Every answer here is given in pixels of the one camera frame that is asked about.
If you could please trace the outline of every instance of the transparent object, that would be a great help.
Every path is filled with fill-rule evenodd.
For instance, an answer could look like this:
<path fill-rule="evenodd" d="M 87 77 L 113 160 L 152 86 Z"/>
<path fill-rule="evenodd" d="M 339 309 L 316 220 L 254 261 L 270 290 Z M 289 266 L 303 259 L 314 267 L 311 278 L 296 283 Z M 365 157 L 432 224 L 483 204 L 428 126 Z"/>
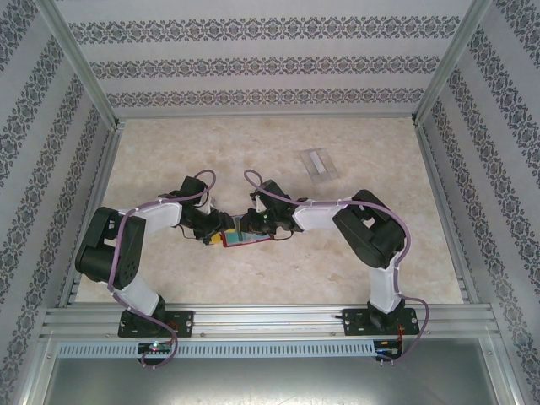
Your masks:
<path fill-rule="evenodd" d="M 307 149 L 300 151 L 300 157 L 310 175 L 313 184 L 320 184 L 339 178 L 338 170 L 327 150 L 324 148 Z"/>

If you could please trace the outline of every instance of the marble surface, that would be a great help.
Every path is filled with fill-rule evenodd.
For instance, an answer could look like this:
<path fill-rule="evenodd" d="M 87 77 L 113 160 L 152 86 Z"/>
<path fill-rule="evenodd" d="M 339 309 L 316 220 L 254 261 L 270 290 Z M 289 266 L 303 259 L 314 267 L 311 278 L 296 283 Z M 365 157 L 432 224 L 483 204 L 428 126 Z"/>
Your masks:
<path fill-rule="evenodd" d="M 314 186 L 299 157 L 326 148 L 340 178 Z M 461 303 L 450 254 L 410 118 L 209 117 L 127 121 L 104 205 L 130 208 L 179 188 L 210 168 L 217 207 L 251 207 L 244 169 L 275 180 L 293 198 L 337 199 L 371 190 L 411 229 L 402 263 L 404 294 Z M 145 238 L 139 272 L 167 302 L 351 304 L 369 297 L 368 268 L 337 232 L 223 248 L 185 240 L 179 229 Z M 108 302 L 103 285 L 83 277 L 78 302 Z"/>

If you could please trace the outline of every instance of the aluminum frame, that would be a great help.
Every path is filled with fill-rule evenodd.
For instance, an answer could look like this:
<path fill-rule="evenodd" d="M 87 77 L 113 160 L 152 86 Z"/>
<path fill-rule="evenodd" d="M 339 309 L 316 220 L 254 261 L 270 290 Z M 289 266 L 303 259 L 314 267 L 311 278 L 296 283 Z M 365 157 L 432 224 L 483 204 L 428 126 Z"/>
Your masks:
<path fill-rule="evenodd" d="M 418 321 L 424 321 L 421 305 L 412 305 Z M 346 337 L 342 321 L 335 316 L 344 308 L 365 305 L 168 305 L 175 311 L 194 311 L 193 335 L 182 341 L 328 341 L 358 340 Z M 501 404 L 523 404 L 510 366 L 500 330 L 489 304 L 431 305 L 431 315 L 423 339 L 477 338 L 481 344 L 489 377 Z M 43 403 L 53 376 L 58 349 L 66 342 L 147 342 L 148 339 L 120 338 L 116 335 L 122 308 L 107 304 L 75 304 L 47 310 L 17 404 Z M 365 336 L 384 339 L 396 336 Z"/>
<path fill-rule="evenodd" d="M 107 125 L 107 128 L 113 128 L 118 123 L 118 117 L 113 111 L 111 103 L 105 95 L 105 91 L 101 88 L 83 52 L 79 48 L 62 13 L 58 10 L 55 0 L 36 0 L 35 5 L 40 10 L 40 14 L 62 47 L 66 58 L 83 83 L 95 107 L 100 112 L 101 118 Z"/>
<path fill-rule="evenodd" d="M 427 89 L 424 91 L 418 107 L 413 113 L 414 123 L 419 124 L 425 121 L 431 107 L 439 97 L 439 94 L 450 77 L 463 51 L 467 48 L 467 43 L 473 36 L 475 29 L 486 14 L 491 0 L 472 0 L 469 9 L 465 13 L 462 22 L 457 27 L 445 55 L 442 57 L 439 66 L 435 70 L 433 78 L 429 81 Z"/>
<path fill-rule="evenodd" d="M 418 146 L 420 147 L 420 153 L 422 154 L 422 159 L 424 160 L 424 165 L 426 172 L 428 174 L 429 184 L 431 185 L 431 191 L 433 192 L 433 197 L 435 200 L 435 206 L 437 207 L 437 212 L 439 213 L 440 223 L 442 225 L 443 233 L 445 234 L 446 244 L 448 245 L 448 251 L 450 252 L 450 257 L 452 264 L 454 265 L 454 270 L 458 278 L 458 283 L 460 284 L 460 289 L 462 290 L 462 283 L 465 289 L 464 300 L 467 300 L 470 303 L 479 303 L 480 299 L 478 298 L 477 291 L 474 286 L 473 276 L 467 265 L 467 260 L 463 254 L 463 249 L 459 241 L 459 236 L 456 232 L 456 227 L 452 222 L 452 215 L 450 212 L 450 207 L 445 198 L 445 192 L 440 182 L 440 178 L 437 176 L 437 168 L 435 167 L 435 162 L 433 156 L 429 152 L 428 141 L 426 139 L 424 128 L 421 124 L 415 124 L 416 137 L 418 139 Z"/>

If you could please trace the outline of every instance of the patterned wallpaper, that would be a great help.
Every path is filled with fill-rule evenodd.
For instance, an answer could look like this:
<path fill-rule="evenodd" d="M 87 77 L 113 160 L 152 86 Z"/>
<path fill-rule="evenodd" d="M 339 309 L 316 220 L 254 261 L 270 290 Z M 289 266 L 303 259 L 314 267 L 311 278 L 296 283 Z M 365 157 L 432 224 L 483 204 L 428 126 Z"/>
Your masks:
<path fill-rule="evenodd" d="M 30 0 L 0 5 L 0 404 L 62 292 L 109 137 Z"/>
<path fill-rule="evenodd" d="M 471 0 L 58 1 L 120 117 L 412 113 Z"/>
<path fill-rule="evenodd" d="M 538 2 L 493 2 L 424 124 L 526 403 L 540 403 L 539 26 Z"/>

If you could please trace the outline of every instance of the silver metal base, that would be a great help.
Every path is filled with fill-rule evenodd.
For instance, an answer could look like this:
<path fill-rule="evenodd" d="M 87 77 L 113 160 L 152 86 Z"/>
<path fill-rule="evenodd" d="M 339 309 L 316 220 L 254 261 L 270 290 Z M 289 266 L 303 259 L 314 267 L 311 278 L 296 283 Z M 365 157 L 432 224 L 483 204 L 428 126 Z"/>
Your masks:
<path fill-rule="evenodd" d="M 176 359 L 171 365 L 166 366 L 175 373 L 184 373 L 184 371 L 180 372 L 184 370 L 180 364 L 185 365 L 185 362 L 197 361 L 214 363 L 249 361 L 246 365 L 260 365 L 263 369 L 269 365 L 269 363 L 264 363 L 265 361 L 292 360 L 284 359 L 287 357 L 304 358 L 295 359 L 293 365 L 300 365 L 303 364 L 301 361 L 308 360 L 318 362 L 320 360 L 313 359 L 318 357 L 327 357 L 326 361 L 329 362 L 346 362 L 346 358 L 372 355 L 374 339 L 396 337 L 346 337 L 343 333 L 342 321 L 336 319 L 335 316 L 340 315 L 343 308 L 364 308 L 363 305 L 167 305 L 167 307 L 170 310 L 195 312 L 193 337 L 181 340 L 181 349 L 177 354 L 183 359 Z M 413 307 L 417 311 L 418 322 L 423 322 L 424 308 L 415 305 Z M 496 402 L 489 400 L 487 403 L 523 403 L 491 306 L 484 304 L 431 305 L 430 309 L 428 328 L 418 346 L 418 354 L 412 354 L 404 360 L 403 367 L 413 365 L 416 370 L 430 370 L 433 367 L 433 370 L 446 370 L 451 366 L 452 356 L 456 356 L 459 352 L 460 345 L 465 345 L 464 348 L 468 345 L 468 353 L 477 353 L 477 355 L 471 358 L 470 364 L 467 363 L 463 367 L 470 366 L 475 370 L 487 370 L 484 373 L 485 378 L 474 382 L 474 384 L 491 385 L 486 389 L 493 393 Z M 124 381 L 127 377 L 120 369 L 127 368 L 131 370 L 128 372 L 132 376 L 130 378 L 139 378 L 138 369 L 141 366 L 133 359 L 136 357 L 136 347 L 139 342 L 148 342 L 151 339 L 119 338 L 116 332 L 121 313 L 122 308 L 116 305 L 74 304 L 68 308 L 49 309 L 41 328 L 37 350 L 22 395 L 16 403 L 41 404 L 46 402 L 47 395 L 52 395 L 51 392 L 54 392 L 55 398 L 64 395 L 58 384 L 66 384 L 65 380 L 70 378 L 73 367 L 86 375 L 86 365 L 88 365 L 89 370 L 94 370 L 98 373 L 97 375 L 106 373 L 107 377 L 104 381 L 119 379 L 117 382 L 119 384 L 127 383 Z M 230 350 L 230 352 L 224 354 L 224 350 Z M 375 361 L 366 360 L 366 362 L 358 363 L 358 367 L 363 370 L 358 370 L 359 373 L 371 375 L 379 369 Z M 200 368 L 200 364 L 189 363 L 191 367 L 197 369 Z M 343 363 L 342 365 L 347 370 L 356 372 L 354 371 L 356 364 Z M 230 363 L 215 363 L 216 367 L 226 368 L 227 365 Z M 305 364 L 305 367 L 307 370 L 310 368 L 309 364 Z M 335 367 L 337 367 L 337 372 L 341 366 L 335 364 Z M 392 367 L 389 365 L 383 369 L 392 372 Z M 55 382 L 51 385 L 55 370 L 56 374 L 62 375 L 63 380 L 53 379 Z M 409 378 L 409 374 L 395 375 L 396 383 L 404 382 Z M 384 374 L 380 378 L 384 380 L 391 377 Z M 167 391 L 169 387 L 164 386 L 163 389 L 164 393 L 170 392 Z M 135 384 L 133 390 L 144 391 L 145 388 Z M 88 400 L 86 398 L 78 402 L 86 403 Z"/>

